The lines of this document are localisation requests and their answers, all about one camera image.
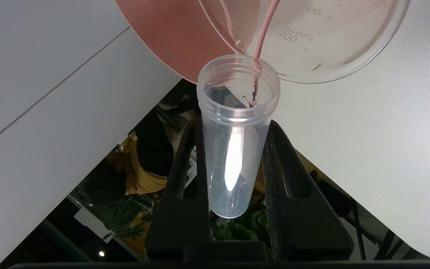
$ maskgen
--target white surface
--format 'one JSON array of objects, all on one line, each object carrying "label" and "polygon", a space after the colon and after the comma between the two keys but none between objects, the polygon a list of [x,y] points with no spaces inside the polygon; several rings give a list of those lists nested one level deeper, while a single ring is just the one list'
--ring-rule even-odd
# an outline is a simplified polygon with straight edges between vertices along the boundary
[{"label": "white surface", "polygon": [[91,229],[93,233],[95,233],[98,237],[104,240],[104,242],[109,243],[112,239],[113,235],[110,235],[106,239],[104,237],[108,234],[111,234],[112,231],[107,230],[106,226],[100,221],[96,216],[92,215],[84,206],[82,206],[79,211],[74,215],[74,218],[77,219],[82,225]]},{"label": "white surface", "polygon": [[430,1],[411,2],[391,43],[354,75],[282,82],[273,119],[297,150],[430,257]]},{"label": "white surface", "polygon": [[0,0],[0,131],[127,26],[111,0]]},{"label": "white surface", "polygon": [[0,262],[179,80],[128,29],[0,135]]}]

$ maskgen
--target leaf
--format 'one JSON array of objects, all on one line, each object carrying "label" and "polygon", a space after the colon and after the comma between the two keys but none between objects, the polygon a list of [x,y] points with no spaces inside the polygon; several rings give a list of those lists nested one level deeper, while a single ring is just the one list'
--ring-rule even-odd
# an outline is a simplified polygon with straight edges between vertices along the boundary
[{"label": "leaf", "polygon": [[248,224],[248,228],[251,230],[258,230],[258,224],[256,223],[256,219],[251,219],[249,224]]},{"label": "leaf", "polygon": [[263,229],[268,227],[268,220],[266,215],[261,215],[258,218],[258,228]]},{"label": "leaf", "polygon": [[250,238],[250,240],[258,240],[258,235],[256,235],[256,233],[254,231],[247,231],[246,232]]},{"label": "leaf", "polygon": [[232,232],[230,229],[224,229],[223,230],[223,239],[224,240],[230,240],[232,238]]}]

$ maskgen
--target clear plastic tube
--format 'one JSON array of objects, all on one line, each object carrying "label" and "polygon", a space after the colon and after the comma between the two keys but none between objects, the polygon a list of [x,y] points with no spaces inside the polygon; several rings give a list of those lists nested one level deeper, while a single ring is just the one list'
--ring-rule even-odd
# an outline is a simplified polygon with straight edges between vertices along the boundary
[{"label": "clear plastic tube", "polygon": [[[208,202],[214,213],[236,218],[248,208],[280,79],[264,61],[227,55],[201,70],[197,95],[202,111]],[[257,106],[249,107],[259,75]]]}]

